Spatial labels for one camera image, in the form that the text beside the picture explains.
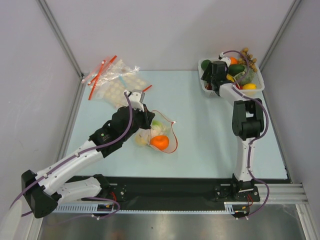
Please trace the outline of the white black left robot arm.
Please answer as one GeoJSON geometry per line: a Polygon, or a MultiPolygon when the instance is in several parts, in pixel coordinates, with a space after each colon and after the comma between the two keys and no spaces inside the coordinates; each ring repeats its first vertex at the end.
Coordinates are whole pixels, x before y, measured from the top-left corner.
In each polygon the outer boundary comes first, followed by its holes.
{"type": "Polygon", "coordinates": [[[71,182],[78,172],[120,149],[139,129],[151,129],[155,113],[121,107],[101,128],[74,153],[54,165],[21,176],[22,193],[37,219],[53,212],[59,205],[79,199],[105,200],[110,196],[110,183],[102,174],[71,182]]]}

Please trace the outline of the yellow pear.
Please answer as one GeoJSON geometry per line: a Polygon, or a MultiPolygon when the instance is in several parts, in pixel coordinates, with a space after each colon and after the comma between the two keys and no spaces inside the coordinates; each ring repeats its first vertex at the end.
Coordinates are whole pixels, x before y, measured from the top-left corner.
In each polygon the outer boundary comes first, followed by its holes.
{"type": "Polygon", "coordinates": [[[140,132],[135,135],[135,143],[141,147],[149,146],[150,139],[150,134],[147,132],[140,132]]]}

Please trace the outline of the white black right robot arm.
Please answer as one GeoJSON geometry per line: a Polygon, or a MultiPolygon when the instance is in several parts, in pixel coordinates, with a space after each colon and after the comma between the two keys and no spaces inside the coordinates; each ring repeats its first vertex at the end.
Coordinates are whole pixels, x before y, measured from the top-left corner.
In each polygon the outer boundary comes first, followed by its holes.
{"type": "Polygon", "coordinates": [[[221,60],[198,63],[203,89],[215,93],[233,107],[231,128],[237,138],[236,167],[230,185],[216,186],[215,199],[218,202],[245,202],[249,199],[259,201],[251,162],[255,143],[265,129],[264,107],[259,98],[245,95],[235,83],[227,79],[228,70],[227,63],[221,60]]]}

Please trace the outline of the white cauliflower with leaves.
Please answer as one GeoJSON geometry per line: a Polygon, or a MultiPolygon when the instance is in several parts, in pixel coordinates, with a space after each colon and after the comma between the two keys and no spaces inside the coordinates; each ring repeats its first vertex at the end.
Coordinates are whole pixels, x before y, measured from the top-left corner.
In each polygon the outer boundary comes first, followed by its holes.
{"type": "Polygon", "coordinates": [[[168,130],[169,130],[168,127],[161,121],[153,120],[151,123],[150,132],[152,137],[159,136],[159,135],[167,136],[168,130]]]}

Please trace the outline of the clear zip top bag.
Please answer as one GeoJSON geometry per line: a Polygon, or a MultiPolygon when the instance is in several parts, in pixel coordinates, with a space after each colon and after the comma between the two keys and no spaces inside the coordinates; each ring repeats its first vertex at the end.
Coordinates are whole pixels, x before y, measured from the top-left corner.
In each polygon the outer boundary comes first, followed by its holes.
{"type": "Polygon", "coordinates": [[[178,138],[174,132],[176,121],[158,110],[152,110],[155,117],[150,129],[139,129],[135,134],[135,143],[141,147],[150,147],[155,151],[172,154],[178,149],[178,138]]]}

